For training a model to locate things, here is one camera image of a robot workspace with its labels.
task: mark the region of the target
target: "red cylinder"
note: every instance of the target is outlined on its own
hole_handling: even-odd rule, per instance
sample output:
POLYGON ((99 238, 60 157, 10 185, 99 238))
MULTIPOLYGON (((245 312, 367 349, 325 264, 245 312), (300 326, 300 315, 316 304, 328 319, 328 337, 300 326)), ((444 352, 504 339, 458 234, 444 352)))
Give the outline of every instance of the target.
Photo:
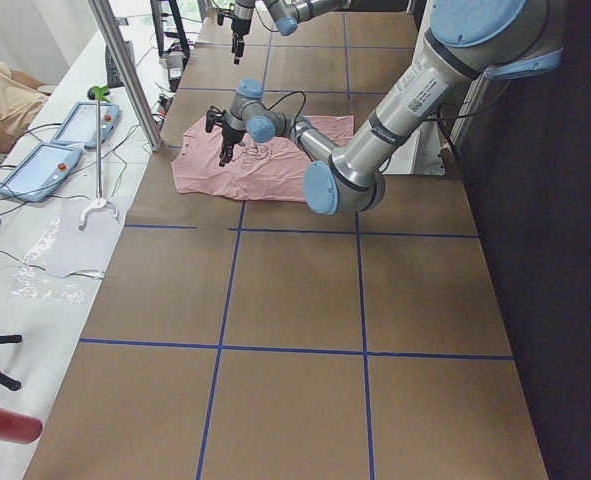
POLYGON ((14 443, 31 443, 42 433, 39 418, 0 408, 0 440, 14 443))

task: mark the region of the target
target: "blue joint cap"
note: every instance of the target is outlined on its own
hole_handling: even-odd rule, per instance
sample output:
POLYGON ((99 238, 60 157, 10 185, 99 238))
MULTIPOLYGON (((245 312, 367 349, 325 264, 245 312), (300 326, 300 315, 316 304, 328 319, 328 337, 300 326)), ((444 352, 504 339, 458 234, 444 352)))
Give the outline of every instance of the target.
POLYGON ((526 0, 435 0, 431 31, 449 47, 479 45, 513 23, 525 3, 526 0))
POLYGON ((554 52, 500 67, 488 67, 484 71, 484 76, 489 80, 512 80, 547 73, 559 67, 563 50, 563 48, 560 48, 554 52))
POLYGON ((268 117, 255 116, 246 122, 246 131, 258 143, 268 142, 275 136, 275 125, 268 117))
POLYGON ((237 86, 237 93, 246 98, 261 100, 262 95, 264 95, 264 88, 254 78, 244 78, 237 86))
POLYGON ((332 215, 337 212, 339 190, 330 167, 319 160, 304 174, 304 197, 315 213, 332 215))
POLYGON ((293 17, 280 18, 275 22, 275 26, 283 37, 288 37, 291 33, 295 32, 298 27, 297 20, 295 20, 293 17))

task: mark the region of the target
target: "pink towel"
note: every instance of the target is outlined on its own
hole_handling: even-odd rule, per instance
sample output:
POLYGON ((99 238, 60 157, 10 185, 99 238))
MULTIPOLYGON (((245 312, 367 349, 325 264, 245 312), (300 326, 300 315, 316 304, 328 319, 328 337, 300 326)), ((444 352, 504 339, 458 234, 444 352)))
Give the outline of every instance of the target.
MULTIPOLYGON (((328 138, 345 145, 353 135, 353 117, 308 117, 328 138)), ((290 140, 274 138, 256 143, 250 135, 235 146, 233 160, 219 166, 222 135, 219 128, 206 133, 206 118, 184 132, 181 153, 173 160, 173 178, 179 193, 201 192, 234 200, 304 201, 304 172, 308 156, 290 140)))

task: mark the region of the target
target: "dark background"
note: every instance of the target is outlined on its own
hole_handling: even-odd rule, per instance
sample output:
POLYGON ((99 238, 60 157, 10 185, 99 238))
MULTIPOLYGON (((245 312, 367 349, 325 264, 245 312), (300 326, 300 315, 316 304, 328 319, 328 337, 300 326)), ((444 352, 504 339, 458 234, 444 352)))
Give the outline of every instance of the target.
POLYGON ((548 473, 591 480, 591 1, 568 2, 561 67, 513 81, 460 150, 548 473))

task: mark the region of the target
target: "pink cloth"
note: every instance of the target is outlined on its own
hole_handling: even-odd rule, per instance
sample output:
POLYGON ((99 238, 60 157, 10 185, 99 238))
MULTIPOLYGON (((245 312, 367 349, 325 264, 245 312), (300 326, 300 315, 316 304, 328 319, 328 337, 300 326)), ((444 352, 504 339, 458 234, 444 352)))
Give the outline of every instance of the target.
MULTIPOLYGON (((353 135, 352 116, 308 118, 339 145, 345 145, 353 135)), ((233 160, 220 167, 221 130, 216 127, 206 133, 205 125, 202 117, 184 132, 182 151, 172 162, 179 193, 201 192, 234 200, 304 201, 304 172, 311 161, 290 140, 256 143, 246 134, 235 146, 233 160)))

